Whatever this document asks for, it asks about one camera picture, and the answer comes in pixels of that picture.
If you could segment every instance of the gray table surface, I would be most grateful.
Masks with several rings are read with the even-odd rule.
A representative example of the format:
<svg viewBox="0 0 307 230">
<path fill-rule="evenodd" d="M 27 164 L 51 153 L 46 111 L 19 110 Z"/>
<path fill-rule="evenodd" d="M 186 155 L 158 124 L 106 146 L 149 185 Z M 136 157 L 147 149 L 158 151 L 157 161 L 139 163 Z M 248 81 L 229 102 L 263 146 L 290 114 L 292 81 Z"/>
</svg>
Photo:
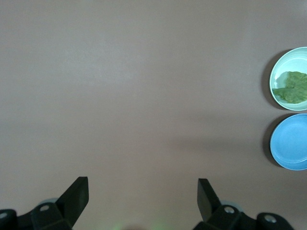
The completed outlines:
<svg viewBox="0 0 307 230">
<path fill-rule="evenodd" d="M 197 179 L 307 226 L 307 171 L 274 163 L 293 114 L 268 80 L 307 45 L 305 0 L 0 1 L 0 208 L 88 176 L 75 230 L 190 230 Z"/>
</svg>

